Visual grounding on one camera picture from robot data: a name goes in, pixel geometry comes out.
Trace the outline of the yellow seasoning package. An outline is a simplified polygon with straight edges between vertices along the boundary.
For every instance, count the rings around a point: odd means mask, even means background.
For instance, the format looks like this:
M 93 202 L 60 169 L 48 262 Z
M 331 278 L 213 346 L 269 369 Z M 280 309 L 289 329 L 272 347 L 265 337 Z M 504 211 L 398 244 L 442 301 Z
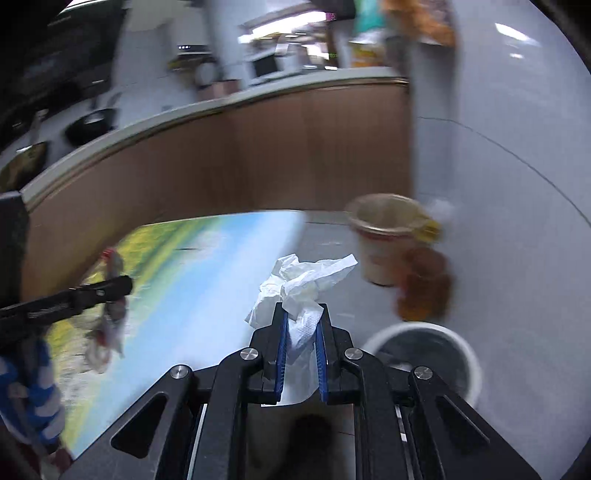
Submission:
M 381 67 L 387 65 L 386 50 L 382 43 L 349 41 L 352 68 Z

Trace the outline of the black frying wok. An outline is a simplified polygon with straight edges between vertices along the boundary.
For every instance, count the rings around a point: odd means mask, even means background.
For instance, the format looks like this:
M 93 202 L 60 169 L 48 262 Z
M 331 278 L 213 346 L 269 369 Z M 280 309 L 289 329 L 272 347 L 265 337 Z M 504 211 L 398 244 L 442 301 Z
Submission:
M 64 137 L 68 144 L 78 148 L 114 130 L 118 116 L 116 104 L 121 95 L 121 92 L 114 93 L 102 108 L 99 107 L 100 96 L 94 96 L 89 112 L 65 129 Z

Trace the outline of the blue white striped sleeve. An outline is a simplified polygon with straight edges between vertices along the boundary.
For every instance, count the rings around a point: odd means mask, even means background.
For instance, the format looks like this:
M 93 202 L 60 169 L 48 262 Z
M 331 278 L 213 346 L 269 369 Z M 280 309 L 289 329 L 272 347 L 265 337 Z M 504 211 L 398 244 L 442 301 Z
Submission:
M 65 410 L 45 340 L 35 338 L 23 357 L 1 357 L 1 419 L 19 444 L 54 459 Z

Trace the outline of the white microwave oven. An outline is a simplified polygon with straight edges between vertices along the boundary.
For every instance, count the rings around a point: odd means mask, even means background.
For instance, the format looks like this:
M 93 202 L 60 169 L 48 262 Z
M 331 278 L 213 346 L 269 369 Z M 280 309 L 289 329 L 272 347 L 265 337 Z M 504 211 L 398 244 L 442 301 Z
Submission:
M 245 59 L 247 84 L 253 87 L 300 75 L 307 64 L 308 51 L 304 46 L 290 43 L 280 49 L 267 48 Z

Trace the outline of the white rimmed trash bin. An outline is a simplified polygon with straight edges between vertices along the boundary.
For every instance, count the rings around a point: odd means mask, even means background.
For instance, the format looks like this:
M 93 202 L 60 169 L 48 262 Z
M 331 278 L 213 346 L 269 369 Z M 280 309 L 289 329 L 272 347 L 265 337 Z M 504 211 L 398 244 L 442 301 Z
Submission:
M 398 323 L 370 337 L 362 349 L 402 371 L 430 367 L 471 407 L 478 404 L 483 385 L 480 362 L 469 343 L 447 327 Z

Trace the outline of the white tissue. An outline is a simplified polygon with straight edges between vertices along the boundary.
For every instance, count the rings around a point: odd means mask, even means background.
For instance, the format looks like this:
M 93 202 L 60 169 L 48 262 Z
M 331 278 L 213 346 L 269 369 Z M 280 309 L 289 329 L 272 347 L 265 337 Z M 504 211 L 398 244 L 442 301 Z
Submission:
M 349 275 L 358 265 L 356 257 L 301 262 L 290 254 L 276 260 L 270 277 L 259 286 L 259 296 L 245 317 L 250 327 L 270 325 L 277 303 L 287 311 L 287 365 L 284 369 L 281 406 L 294 405 L 318 389 L 315 361 L 315 328 L 322 317 L 320 297 Z

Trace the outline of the brown kitchen base cabinets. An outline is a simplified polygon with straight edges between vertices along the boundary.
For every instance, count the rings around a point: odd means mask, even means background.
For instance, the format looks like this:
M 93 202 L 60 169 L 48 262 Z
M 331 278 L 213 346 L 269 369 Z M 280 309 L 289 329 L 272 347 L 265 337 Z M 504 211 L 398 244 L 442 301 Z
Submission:
M 108 246 L 157 221 L 256 210 L 339 211 L 412 192 L 409 85 L 342 80 L 245 92 L 116 130 L 29 183 L 21 292 L 77 283 Z

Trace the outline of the plastic wrapper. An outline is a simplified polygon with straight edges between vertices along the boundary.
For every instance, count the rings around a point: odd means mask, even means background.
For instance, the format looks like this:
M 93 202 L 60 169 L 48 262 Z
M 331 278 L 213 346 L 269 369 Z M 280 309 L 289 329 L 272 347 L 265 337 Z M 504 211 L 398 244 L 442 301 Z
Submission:
M 102 253 L 103 273 L 106 280 L 123 273 L 124 261 L 114 248 Z M 123 356 L 123 335 L 126 324 L 127 300 L 121 299 L 103 305 L 102 314 L 87 333 L 85 361 L 90 370 L 102 374 L 111 361 L 112 353 Z

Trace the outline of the black range hood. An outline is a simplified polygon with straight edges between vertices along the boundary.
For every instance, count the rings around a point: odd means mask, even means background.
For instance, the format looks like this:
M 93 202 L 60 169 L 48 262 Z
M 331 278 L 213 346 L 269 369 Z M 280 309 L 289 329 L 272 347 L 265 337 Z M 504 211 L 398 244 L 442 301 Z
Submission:
M 54 115 L 111 86 L 123 1 L 1 3 L 1 146 L 36 112 Z

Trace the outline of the landscape print folding table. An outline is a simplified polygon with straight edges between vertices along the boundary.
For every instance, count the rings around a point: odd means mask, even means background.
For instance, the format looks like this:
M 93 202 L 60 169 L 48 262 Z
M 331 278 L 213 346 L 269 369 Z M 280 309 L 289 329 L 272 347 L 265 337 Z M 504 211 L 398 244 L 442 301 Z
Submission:
M 245 318 L 277 258 L 294 251 L 304 213 L 263 211 L 140 227 L 116 247 L 134 282 L 122 350 L 101 371 L 85 359 L 93 309 L 50 330 L 66 412 L 62 440 L 80 455 L 172 366 L 217 364 L 249 343 Z

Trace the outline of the green plastic bag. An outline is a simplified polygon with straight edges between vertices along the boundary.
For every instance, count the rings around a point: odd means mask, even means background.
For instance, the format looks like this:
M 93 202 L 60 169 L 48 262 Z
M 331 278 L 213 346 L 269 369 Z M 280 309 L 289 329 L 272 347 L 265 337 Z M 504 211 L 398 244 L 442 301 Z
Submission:
M 355 6 L 356 33 L 365 33 L 386 26 L 380 0 L 355 0 Z

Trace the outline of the amber cooking oil bottle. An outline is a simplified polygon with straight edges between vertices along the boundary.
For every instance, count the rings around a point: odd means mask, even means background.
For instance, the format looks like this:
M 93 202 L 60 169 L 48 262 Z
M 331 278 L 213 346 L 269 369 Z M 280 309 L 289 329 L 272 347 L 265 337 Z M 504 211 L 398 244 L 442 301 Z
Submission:
M 441 237 L 441 225 L 428 218 L 413 237 L 413 246 L 403 255 L 397 313 L 407 322 L 439 321 L 447 313 L 453 286 L 447 257 L 432 247 Z

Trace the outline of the beige lined trash bucket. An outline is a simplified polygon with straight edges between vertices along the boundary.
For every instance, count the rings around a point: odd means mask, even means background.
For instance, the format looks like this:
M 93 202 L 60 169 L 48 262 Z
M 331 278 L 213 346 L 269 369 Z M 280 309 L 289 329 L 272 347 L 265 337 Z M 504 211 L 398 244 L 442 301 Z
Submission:
M 441 224 L 419 202 L 401 195 L 363 195 L 349 202 L 346 216 L 358 239 L 363 275 L 384 287 L 399 285 L 409 250 L 441 236 Z

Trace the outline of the orange patterned apron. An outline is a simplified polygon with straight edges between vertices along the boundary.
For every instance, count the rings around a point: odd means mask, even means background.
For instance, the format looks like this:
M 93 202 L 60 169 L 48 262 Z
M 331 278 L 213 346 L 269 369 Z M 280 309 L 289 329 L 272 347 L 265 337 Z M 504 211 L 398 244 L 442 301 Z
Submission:
M 383 0 L 381 9 L 406 37 L 454 48 L 457 43 L 451 4 L 446 0 Z

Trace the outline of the copper rice cooker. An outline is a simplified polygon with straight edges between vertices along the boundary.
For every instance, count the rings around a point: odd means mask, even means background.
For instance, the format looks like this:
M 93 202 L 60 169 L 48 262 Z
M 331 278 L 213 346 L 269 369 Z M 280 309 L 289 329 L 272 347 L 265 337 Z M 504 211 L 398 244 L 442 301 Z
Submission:
M 201 101 L 223 98 L 240 90 L 238 79 L 225 79 L 221 66 L 214 61 L 201 62 L 194 70 L 194 83 Z

